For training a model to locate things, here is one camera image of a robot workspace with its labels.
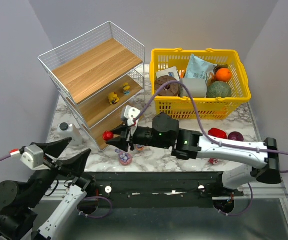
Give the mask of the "yellow blue minion toy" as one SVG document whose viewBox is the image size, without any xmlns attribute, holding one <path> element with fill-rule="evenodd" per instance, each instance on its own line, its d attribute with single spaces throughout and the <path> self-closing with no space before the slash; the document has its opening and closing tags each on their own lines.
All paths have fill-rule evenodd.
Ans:
<svg viewBox="0 0 288 240">
<path fill-rule="evenodd" d="M 123 84 L 123 94 L 124 94 L 124 95 L 128 95 L 129 93 L 130 93 L 130 86 L 128 85 L 127 82 L 125 82 L 125 83 Z"/>
</svg>

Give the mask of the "red strawberry toy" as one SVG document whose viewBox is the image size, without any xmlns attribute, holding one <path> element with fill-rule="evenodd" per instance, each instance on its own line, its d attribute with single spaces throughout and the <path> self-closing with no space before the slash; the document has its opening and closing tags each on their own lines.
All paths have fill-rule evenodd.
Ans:
<svg viewBox="0 0 288 240">
<path fill-rule="evenodd" d="M 106 142 L 114 137 L 114 134 L 111 131 L 105 131 L 102 134 L 102 139 Z"/>
</svg>

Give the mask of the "small purple bunny toy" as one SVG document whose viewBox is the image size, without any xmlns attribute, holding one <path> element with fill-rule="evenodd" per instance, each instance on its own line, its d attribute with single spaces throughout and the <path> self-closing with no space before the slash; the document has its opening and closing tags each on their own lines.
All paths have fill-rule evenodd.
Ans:
<svg viewBox="0 0 288 240">
<path fill-rule="evenodd" d="M 135 145 L 136 150 L 138 151 L 142 151 L 144 149 L 144 147 L 142 145 Z"/>
</svg>

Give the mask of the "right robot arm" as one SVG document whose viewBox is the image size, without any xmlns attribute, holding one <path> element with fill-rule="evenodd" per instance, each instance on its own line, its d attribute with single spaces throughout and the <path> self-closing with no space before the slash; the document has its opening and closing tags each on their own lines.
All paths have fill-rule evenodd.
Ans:
<svg viewBox="0 0 288 240">
<path fill-rule="evenodd" d="M 122 151 L 133 150 L 135 145 L 159 149 L 171 149 L 179 160 L 220 159 L 240 163 L 233 170 L 222 174 L 225 189 L 235 190 L 250 182 L 280 184 L 278 156 L 268 153 L 276 149 L 276 141 L 240 142 L 220 139 L 198 131 L 181 129 L 179 122 L 161 113 L 153 118 L 151 127 L 129 126 L 125 119 L 116 128 L 105 131 L 102 138 L 106 144 Z"/>
</svg>

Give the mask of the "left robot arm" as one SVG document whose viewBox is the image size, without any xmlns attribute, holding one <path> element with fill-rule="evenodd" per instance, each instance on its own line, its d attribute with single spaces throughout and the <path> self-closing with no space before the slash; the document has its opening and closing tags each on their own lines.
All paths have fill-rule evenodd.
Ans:
<svg viewBox="0 0 288 240">
<path fill-rule="evenodd" d="M 57 158 L 72 139 L 50 143 L 31 143 L 10 153 L 34 171 L 27 182 L 6 180 L 0 183 L 0 239 L 22 240 L 33 228 L 37 214 L 33 209 L 44 197 L 58 175 L 73 178 L 64 199 L 39 229 L 31 233 L 33 240 L 53 240 L 73 210 L 87 194 L 94 192 L 91 179 L 83 178 L 86 149 L 71 159 Z"/>
</svg>

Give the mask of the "purple bunny toy pink base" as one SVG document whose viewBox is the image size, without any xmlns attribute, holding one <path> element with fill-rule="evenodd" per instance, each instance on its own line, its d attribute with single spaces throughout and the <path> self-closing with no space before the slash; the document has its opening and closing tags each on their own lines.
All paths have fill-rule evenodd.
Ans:
<svg viewBox="0 0 288 240">
<path fill-rule="evenodd" d="M 118 160 L 121 165 L 127 166 L 132 162 L 132 156 L 129 153 L 124 152 L 118 148 L 115 149 L 115 152 L 118 154 Z"/>
</svg>

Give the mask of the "yellow duck toy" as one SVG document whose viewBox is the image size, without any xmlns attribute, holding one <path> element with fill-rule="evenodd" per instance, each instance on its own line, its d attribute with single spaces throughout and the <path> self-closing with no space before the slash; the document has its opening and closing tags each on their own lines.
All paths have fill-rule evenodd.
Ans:
<svg viewBox="0 0 288 240">
<path fill-rule="evenodd" d="M 118 103 L 119 98 L 115 92 L 111 92 L 108 94 L 108 101 L 110 105 L 115 105 L 116 103 Z"/>
</svg>

